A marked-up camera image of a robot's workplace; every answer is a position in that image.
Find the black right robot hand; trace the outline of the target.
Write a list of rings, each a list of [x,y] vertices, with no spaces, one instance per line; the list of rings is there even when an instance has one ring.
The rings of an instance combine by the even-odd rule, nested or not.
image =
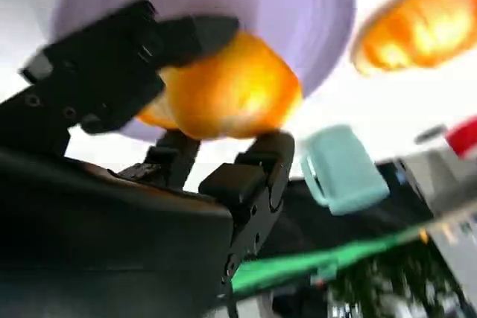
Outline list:
[[[69,129],[121,129],[163,91],[157,69],[214,54],[234,16],[155,19],[137,0],[40,50],[1,104],[1,315],[202,317],[282,210],[294,139],[256,138],[183,190],[199,144],[168,131],[121,173],[67,158]]]

